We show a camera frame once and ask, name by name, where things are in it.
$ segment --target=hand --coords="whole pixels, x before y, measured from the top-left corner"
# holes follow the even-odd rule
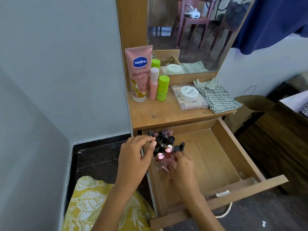
[[[151,144],[144,156],[141,157],[141,147],[147,142],[151,142]],[[151,136],[130,137],[126,143],[123,143],[119,155],[115,186],[126,193],[133,194],[151,163],[155,146],[155,137]]]
[[[176,168],[169,165],[170,178],[182,201],[194,199],[200,194],[196,172],[192,160],[187,159],[181,152],[176,152]]]

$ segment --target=vaseline logo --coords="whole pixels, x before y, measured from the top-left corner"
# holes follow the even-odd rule
[[[148,60],[145,57],[137,57],[133,63],[134,67],[143,67],[148,63]]]

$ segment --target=drawer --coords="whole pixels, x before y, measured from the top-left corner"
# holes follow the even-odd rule
[[[171,127],[174,145],[184,142],[183,155],[194,161],[200,191],[211,210],[288,182],[284,175],[266,180],[220,118],[164,128]],[[156,213],[149,220],[153,230],[191,217],[172,187],[169,173],[157,170],[154,156],[147,176]],[[226,190],[230,193],[213,196]]]

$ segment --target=yellow floral fabric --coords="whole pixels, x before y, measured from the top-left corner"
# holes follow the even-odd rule
[[[90,176],[79,178],[68,205],[62,231],[90,231],[113,185],[94,180]],[[148,219],[154,216],[148,202],[136,191],[122,214],[118,230],[151,230]]]

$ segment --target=mirror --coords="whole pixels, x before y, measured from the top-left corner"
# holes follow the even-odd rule
[[[148,0],[147,44],[161,74],[217,71],[253,0]],[[180,65],[177,71],[167,67]]]

